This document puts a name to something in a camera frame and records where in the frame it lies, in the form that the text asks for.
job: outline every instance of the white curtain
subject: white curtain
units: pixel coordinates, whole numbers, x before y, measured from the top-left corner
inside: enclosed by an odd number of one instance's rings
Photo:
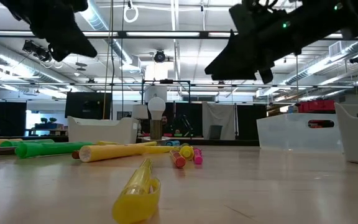
[[[235,140],[234,105],[208,104],[203,102],[203,136],[209,139],[211,125],[222,126],[222,140]]]

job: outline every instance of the green tube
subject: green tube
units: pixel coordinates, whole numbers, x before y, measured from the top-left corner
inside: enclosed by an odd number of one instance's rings
[[[40,140],[27,140],[27,141],[4,141],[0,144],[0,147],[14,147],[19,146],[20,143],[54,143],[52,139],[40,139]]]
[[[92,142],[58,142],[58,143],[26,143],[18,145],[15,153],[20,158],[34,156],[49,156],[56,154],[73,153],[83,146],[93,145]]]

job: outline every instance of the lamp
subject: lamp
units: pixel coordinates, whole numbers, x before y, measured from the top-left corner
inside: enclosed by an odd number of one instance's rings
[[[150,121],[150,139],[161,140],[162,137],[162,114],[165,111],[165,102],[159,97],[154,97],[149,101],[149,111],[152,115]]]
[[[141,120],[142,119],[148,119],[149,114],[147,112],[147,106],[146,105],[134,105],[132,109],[132,118],[138,119],[139,124],[137,126],[137,135],[140,135],[140,132],[142,131],[142,125]]]

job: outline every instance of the robotic arm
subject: robotic arm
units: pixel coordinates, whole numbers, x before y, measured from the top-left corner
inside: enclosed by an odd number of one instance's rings
[[[0,0],[18,21],[30,25],[33,34],[50,43],[58,62],[70,53],[95,57],[98,53],[75,22],[74,13],[88,8],[86,0]]]
[[[358,37],[358,0],[298,0],[302,6],[287,13],[243,0],[229,12],[238,30],[226,48],[205,68],[213,80],[273,80],[274,61],[301,54],[303,47],[340,30],[345,39]]]

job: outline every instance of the light bulb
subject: light bulb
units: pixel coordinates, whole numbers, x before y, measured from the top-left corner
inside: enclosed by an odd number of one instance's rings
[[[162,114],[165,111],[165,102],[159,97],[154,97],[149,101],[148,108],[152,115],[152,120],[161,120]]]

